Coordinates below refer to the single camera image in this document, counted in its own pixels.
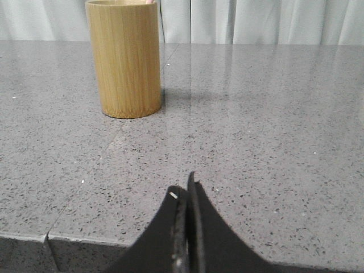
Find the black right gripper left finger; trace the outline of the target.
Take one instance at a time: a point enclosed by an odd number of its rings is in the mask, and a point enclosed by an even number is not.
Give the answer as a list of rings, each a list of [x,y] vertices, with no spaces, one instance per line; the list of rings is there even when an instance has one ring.
[[[188,272],[187,192],[170,186],[147,229],[106,272]]]

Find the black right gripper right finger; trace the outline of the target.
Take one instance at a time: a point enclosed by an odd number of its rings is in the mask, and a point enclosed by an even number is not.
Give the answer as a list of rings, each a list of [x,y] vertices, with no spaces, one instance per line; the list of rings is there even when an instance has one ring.
[[[274,272],[272,264],[231,230],[194,174],[193,171],[189,174],[187,183],[190,272]]]

